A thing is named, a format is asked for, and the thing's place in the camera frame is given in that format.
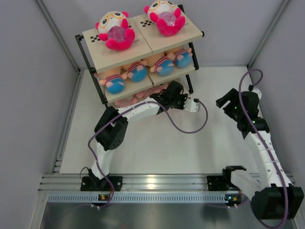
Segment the plush toy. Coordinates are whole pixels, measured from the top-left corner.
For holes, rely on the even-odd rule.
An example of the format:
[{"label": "plush toy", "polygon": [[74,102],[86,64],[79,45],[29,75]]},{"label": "plush toy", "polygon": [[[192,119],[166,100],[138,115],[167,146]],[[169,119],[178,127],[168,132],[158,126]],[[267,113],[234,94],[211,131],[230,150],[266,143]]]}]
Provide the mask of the plush toy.
[{"label": "plush toy", "polygon": [[109,93],[117,94],[123,91],[125,88],[124,80],[126,77],[120,74],[121,67],[116,67],[102,73],[96,73],[94,76],[100,79],[99,84],[105,85]]},{"label": "plush toy", "polygon": [[179,46],[164,52],[166,55],[174,55],[174,64],[178,68],[185,68],[192,61],[192,49],[184,49],[183,46]]},{"label": "plush toy", "polygon": [[106,46],[112,50],[125,50],[132,45],[135,33],[129,28],[127,12],[108,12],[95,24],[99,38],[106,41]]},{"label": "plush toy", "polygon": [[150,67],[150,72],[157,72],[160,76],[166,76],[173,71],[174,55],[172,53],[167,56],[163,52],[146,57],[147,66]]},{"label": "plush toy", "polygon": [[163,36],[173,36],[185,25],[181,9],[170,1],[154,1],[151,6],[145,6],[144,11]]},{"label": "plush toy", "polygon": [[135,97],[135,95],[131,95],[124,99],[115,101],[114,104],[120,108],[123,108],[123,107],[127,107],[130,105],[136,104],[137,102],[138,102],[138,99]]},{"label": "plush toy", "polygon": [[126,71],[123,73],[125,77],[129,77],[133,82],[142,81],[147,75],[146,69],[147,61],[135,61],[129,64],[125,64],[122,68]]},{"label": "plush toy", "polygon": [[144,90],[144,91],[141,91],[141,92],[137,93],[136,96],[138,98],[146,99],[151,94],[160,93],[163,89],[166,89],[167,86],[168,86],[168,83],[158,85],[158,86],[154,86],[152,88],[149,88],[147,90]]}]

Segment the checkered sticker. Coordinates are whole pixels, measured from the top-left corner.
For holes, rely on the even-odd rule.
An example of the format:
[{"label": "checkered sticker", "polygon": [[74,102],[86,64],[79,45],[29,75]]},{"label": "checkered sticker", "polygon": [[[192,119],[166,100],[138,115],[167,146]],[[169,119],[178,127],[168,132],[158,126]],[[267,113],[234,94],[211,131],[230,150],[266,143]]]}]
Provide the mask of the checkered sticker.
[{"label": "checkered sticker", "polygon": [[149,20],[141,21],[140,23],[141,23],[141,25],[142,25],[143,27],[146,27],[146,26],[149,26],[149,25],[153,25],[153,22],[152,22],[152,21],[149,21]]},{"label": "checkered sticker", "polygon": [[100,41],[99,35],[92,36],[92,37],[90,37],[90,39],[91,39],[91,42],[98,42],[98,41]]}]

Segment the black metal frame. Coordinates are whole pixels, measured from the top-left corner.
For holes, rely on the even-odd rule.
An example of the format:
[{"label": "black metal frame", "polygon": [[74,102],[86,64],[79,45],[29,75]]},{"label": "black metal frame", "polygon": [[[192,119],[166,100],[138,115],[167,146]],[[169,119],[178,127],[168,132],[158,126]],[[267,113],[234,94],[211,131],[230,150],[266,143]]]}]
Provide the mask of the black metal frame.
[{"label": "black metal frame", "polygon": [[[178,7],[179,7],[179,8],[182,10],[182,12],[184,13],[183,5],[182,5],[182,4],[181,4],[181,5],[178,5]],[[91,67],[91,65],[90,65],[90,63],[89,63],[89,60],[88,60],[88,57],[87,57],[87,55],[86,55],[86,53],[85,53],[85,50],[84,50],[84,48],[83,48],[83,46],[82,46],[82,44],[81,44],[81,41],[82,41],[83,38],[84,38],[84,36],[83,36],[83,35],[80,35],[80,34],[78,34],[78,35],[75,36],[76,42],[77,42],[77,44],[78,44],[78,46],[79,46],[79,48],[80,48],[80,50],[81,50],[81,54],[82,54],[82,56],[83,56],[83,58],[84,58],[84,60],[85,60],[85,62],[86,62],[87,68],[89,69],[91,78],[92,78],[92,80],[93,80],[93,83],[94,83],[94,85],[95,85],[95,88],[96,88],[96,90],[97,90],[97,93],[99,94],[99,97],[100,97],[100,99],[101,99],[101,102],[102,102],[102,104],[104,104],[106,107],[108,107],[108,105],[107,105],[107,103],[108,103],[107,98],[106,98],[106,96],[104,95],[104,93],[102,92],[101,87],[100,87],[100,85],[99,85],[99,82],[97,81],[97,79],[96,79],[95,76],[94,76],[94,74],[96,73],[96,69],[93,68],[93,67]],[[195,71],[197,71],[197,70],[199,69],[199,64],[198,64],[198,61],[197,61],[197,57],[196,57],[196,53],[195,53],[195,49],[194,49],[193,42],[190,42],[190,43],[189,43],[189,47],[192,49],[193,63],[194,63]],[[192,93],[194,92],[194,90],[193,90],[193,85],[192,85],[192,82],[191,82],[191,78],[190,78],[189,74],[185,75],[185,77],[186,77],[186,80],[187,80],[187,84],[188,84],[188,86],[189,86],[189,93],[192,94]]]}]

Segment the shelf rack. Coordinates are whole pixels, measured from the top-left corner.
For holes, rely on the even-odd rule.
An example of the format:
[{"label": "shelf rack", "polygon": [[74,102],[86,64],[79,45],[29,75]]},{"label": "shelf rack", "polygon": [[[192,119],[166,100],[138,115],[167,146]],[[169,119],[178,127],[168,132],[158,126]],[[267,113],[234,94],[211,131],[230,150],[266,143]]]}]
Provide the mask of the shelf rack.
[{"label": "shelf rack", "polygon": [[[178,5],[178,7],[182,10],[182,15],[185,17],[186,23],[178,34],[171,37],[162,36],[158,32],[156,25],[149,20],[146,14],[129,18],[129,25],[131,28],[133,28],[136,36],[133,45],[124,51],[117,52],[109,50],[105,46],[104,42],[98,38],[98,31],[96,29],[84,31],[82,35],[79,34],[75,36],[102,104],[108,107],[108,103],[113,103],[117,100],[123,99],[153,86],[170,82],[181,75],[185,75],[189,87],[189,93],[193,93],[193,86],[189,73],[199,69],[193,41],[203,37],[204,32],[200,31],[184,14],[183,5]],[[94,67],[90,65],[86,52],[81,43],[83,39],[85,39],[88,46]],[[107,92],[105,88],[102,90],[94,76],[95,73],[101,73],[108,69],[122,66],[124,64],[134,62],[136,60],[140,60],[153,54],[157,54],[185,44],[188,44],[188,46],[192,49],[193,65],[189,65],[183,69],[175,67],[171,74],[164,77],[160,77],[156,73],[148,73],[148,77],[139,83],[133,83],[131,80],[127,79],[125,80],[126,88],[121,93],[111,94]]]}]

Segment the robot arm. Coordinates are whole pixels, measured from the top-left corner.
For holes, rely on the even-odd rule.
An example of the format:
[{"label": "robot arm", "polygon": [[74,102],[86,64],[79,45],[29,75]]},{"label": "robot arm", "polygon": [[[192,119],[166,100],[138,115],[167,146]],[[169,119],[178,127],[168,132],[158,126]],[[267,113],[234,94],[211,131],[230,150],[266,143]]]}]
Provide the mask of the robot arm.
[{"label": "robot arm", "polygon": [[[230,90],[224,97],[216,101],[225,114],[237,122],[237,128],[241,131],[245,142],[248,144],[256,167],[260,174],[260,182],[253,179],[242,166],[227,167],[223,170],[223,178],[229,187],[238,187],[251,200],[251,207],[257,219],[282,219],[284,215],[284,192],[285,185],[288,193],[289,207],[288,219],[293,219],[302,203],[304,193],[300,187],[294,187],[285,174],[276,156],[271,142],[270,130],[267,122],[258,117],[258,103],[261,92],[257,88],[249,87],[249,91],[242,92],[242,100],[254,126],[263,137],[268,149],[261,142],[258,134],[246,118],[238,97],[238,91]],[[284,184],[275,168],[279,168],[284,178]]]},{"label": "robot arm", "polygon": [[[119,109],[111,106],[106,109],[94,129],[95,132],[99,131],[115,116],[119,114],[122,114],[122,116],[96,136],[98,162],[105,175],[109,175],[112,155],[123,142],[127,126],[143,118],[162,113],[163,109],[158,104],[162,105],[166,110],[170,108],[188,112],[198,112],[200,110],[198,99],[191,99],[188,97],[188,94],[182,94],[182,91],[183,86],[176,81],[172,81],[167,89],[160,93],[152,94],[137,104]],[[94,178],[98,178],[99,180],[103,179],[95,162],[91,170],[91,176],[95,176]]]}]

